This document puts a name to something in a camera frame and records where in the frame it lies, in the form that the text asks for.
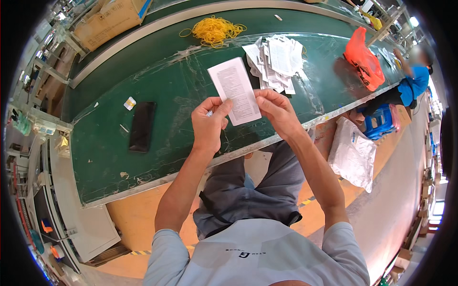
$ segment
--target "blue stool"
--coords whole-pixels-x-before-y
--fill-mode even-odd
[[[377,121],[377,127],[372,127],[372,119]],[[391,110],[388,104],[382,104],[371,116],[367,116],[364,120],[366,131],[363,132],[367,138],[371,140],[379,140],[385,134],[391,133],[396,130],[393,126],[391,118]]]

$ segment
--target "pile of paper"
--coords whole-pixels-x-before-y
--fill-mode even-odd
[[[243,46],[250,73],[259,77],[261,89],[273,88],[278,93],[296,94],[291,77],[302,70],[302,45],[283,35],[267,37],[262,43]]]

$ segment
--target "factory floor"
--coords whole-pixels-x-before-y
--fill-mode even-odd
[[[406,236],[412,218],[418,210],[420,186],[425,168],[424,138],[427,122],[427,103],[423,99],[412,118],[412,123],[398,133],[386,135],[377,141],[372,193],[351,185],[346,180],[340,184],[345,193],[347,212],[356,239],[366,259],[371,282],[374,283],[394,257]],[[327,159],[336,120],[316,128],[315,144]],[[270,154],[260,151],[245,160],[245,170],[258,183],[267,170]],[[199,190],[203,187],[206,174]],[[141,285],[154,235],[154,217],[167,185],[145,191],[123,200],[109,203],[111,219],[122,231],[122,243],[133,251],[98,268],[85,267],[85,276],[96,285]],[[303,219],[292,228],[321,246],[324,215],[307,183],[299,197]],[[190,255],[198,242],[192,212],[197,208],[196,197],[180,236]]]

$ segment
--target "black smartphone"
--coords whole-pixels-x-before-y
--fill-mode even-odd
[[[143,153],[148,152],[155,110],[156,103],[153,101],[142,102],[135,107],[131,137],[129,139],[129,150]]]

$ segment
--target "orange floor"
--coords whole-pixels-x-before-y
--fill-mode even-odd
[[[316,141],[318,149],[327,159],[337,127],[337,118],[332,119],[316,128]],[[374,163],[374,178],[379,174],[387,163],[396,145],[398,144],[404,129],[397,133],[391,133],[377,142],[376,159]],[[345,204],[350,205],[364,190],[350,184],[346,180],[340,181],[345,193]],[[154,235],[154,217],[159,200],[168,188],[169,184],[127,197],[107,204],[111,219],[122,231],[122,243],[131,250],[150,250]],[[299,194],[298,205],[304,217],[300,222],[292,225],[292,228],[304,236],[309,236],[324,226],[324,214],[316,200],[308,200],[313,196],[309,185],[304,183]],[[192,213],[197,209],[199,198],[196,196],[191,211],[180,232],[183,243],[189,249],[190,255],[194,245],[198,242],[196,226],[192,220]],[[97,268],[97,270],[127,277],[142,278],[146,271],[149,255],[128,254],[117,258]]]

